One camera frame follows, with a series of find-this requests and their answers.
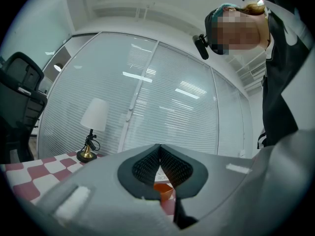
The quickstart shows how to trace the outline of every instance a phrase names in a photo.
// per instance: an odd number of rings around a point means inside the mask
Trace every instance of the white ceiling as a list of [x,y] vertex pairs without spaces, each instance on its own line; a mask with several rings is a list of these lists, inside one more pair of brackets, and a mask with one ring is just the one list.
[[[222,3],[243,6],[249,1],[253,0],[67,0],[76,30],[98,17],[127,16],[136,21],[157,21],[189,35],[205,33],[205,17]],[[230,62],[246,86],[254,83],[250,70],[265,61],[262,51],[257,47],[242,55],[223,58]]]

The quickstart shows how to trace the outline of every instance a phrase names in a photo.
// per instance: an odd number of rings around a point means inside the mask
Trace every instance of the white lamp shade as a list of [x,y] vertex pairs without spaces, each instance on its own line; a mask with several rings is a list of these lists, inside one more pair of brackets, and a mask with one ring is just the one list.
[[82,116],[80,124],[93,130],[104,131],[108,110],[109,104],[106,101],[94,98]]

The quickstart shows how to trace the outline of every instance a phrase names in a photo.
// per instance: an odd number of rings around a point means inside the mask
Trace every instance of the black jacket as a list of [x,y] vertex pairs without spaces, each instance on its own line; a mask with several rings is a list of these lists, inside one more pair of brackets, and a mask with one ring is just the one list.
[[[267,1],[281,6],[298,17],[298,11],[290,1]],[[262,108],[266,145],[270,146],[298,129],[281,93],[299,71],[309,49],[272,10],[268,10],[268,24],[274,46],[271,58],[266,60]]]

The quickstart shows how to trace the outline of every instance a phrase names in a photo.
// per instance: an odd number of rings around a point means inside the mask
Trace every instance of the person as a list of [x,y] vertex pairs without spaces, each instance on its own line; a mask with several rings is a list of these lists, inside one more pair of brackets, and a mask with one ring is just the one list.
[[205,18],[208,45],[216,54],[257,46],[266,52],[266,73],[262,80],[265,132],[259,136],[258,148],[275,145],[298,129],[281,93],[299,71],[313,44],[306,27],[301,33],[292,26],[296,25],[292,19],[305,25],[288,0],[263,0],[267,4],[261,1],[243,8],[224,3]]

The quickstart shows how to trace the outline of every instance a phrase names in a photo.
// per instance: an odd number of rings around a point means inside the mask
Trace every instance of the checkered tablecloth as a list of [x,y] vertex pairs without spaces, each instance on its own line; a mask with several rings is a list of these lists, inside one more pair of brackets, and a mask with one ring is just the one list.
[[[71,152],[30,162],[5,164],[1,165],[1,169],[15,195],[36,204],[49,189],[85,165],[76,154]],[[161,204],[170,219],[175,209],[174,196],[175,190],[171,198]]]

